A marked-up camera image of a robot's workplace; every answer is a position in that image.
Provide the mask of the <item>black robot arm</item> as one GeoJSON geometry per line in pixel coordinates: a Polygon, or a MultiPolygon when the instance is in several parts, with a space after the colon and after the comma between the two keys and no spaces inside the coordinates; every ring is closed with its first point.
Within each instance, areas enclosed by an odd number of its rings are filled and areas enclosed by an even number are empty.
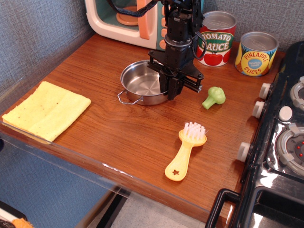
{"type": "Polygon", "coordinates": [[[198,42],[204,41],[200,33],[203,14],[199,0],[164,0],[165,51],[149,52],[148,67],[159,73],[160,91],[168,100],[178,96],[183,87],[200,92],[204,75],[194,66],[198,42]]]}

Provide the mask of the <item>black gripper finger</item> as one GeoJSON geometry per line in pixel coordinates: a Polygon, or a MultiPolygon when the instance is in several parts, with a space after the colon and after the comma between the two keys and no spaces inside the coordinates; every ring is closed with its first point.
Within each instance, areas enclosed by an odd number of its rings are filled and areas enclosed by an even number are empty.
{"type": "Polygon", "coordinates": [[[178,78],[171,77],[168,84],[168,100],[174,100],[183,89],[184,82],[178,78]]]}
{"type": "Polygon", "coordinates": [[[159,83],[160,83],[160,92],[165,93],[168,91],[168,80],[169,76],[163,70],[159,72],[159,83]]]}

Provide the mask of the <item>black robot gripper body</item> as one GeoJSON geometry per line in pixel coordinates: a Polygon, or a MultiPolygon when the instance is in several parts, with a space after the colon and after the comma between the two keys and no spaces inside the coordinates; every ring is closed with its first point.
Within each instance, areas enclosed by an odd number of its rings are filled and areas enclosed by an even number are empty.
{"type": "Polygon", "coordinates": [[[204,56],[197,56],[198,40],[204,41],[201,35],[189,37],[186,41],[177,42],[165,36],[166,48],[164,52],[151,50],[149,52],[148,67],[157,71],[166,72],[171,77],[178,78],[184,82],[184,86],[200,92],[201,81],[204,75],[194,66],[193,60],[204,56]]]}

